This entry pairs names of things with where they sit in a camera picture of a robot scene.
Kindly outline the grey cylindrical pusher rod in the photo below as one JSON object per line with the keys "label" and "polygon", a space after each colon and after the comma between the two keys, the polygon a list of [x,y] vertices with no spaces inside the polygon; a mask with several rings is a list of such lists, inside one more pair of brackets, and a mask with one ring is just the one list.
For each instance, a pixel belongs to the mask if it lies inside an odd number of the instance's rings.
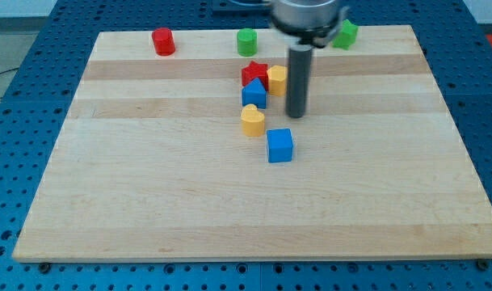
{"label": "grey cylindrical pusher rod", "polygon": [[285,112],[291,118],[301,118],[306,111],[313,47],[296,44],[288,50],[288,78]]}

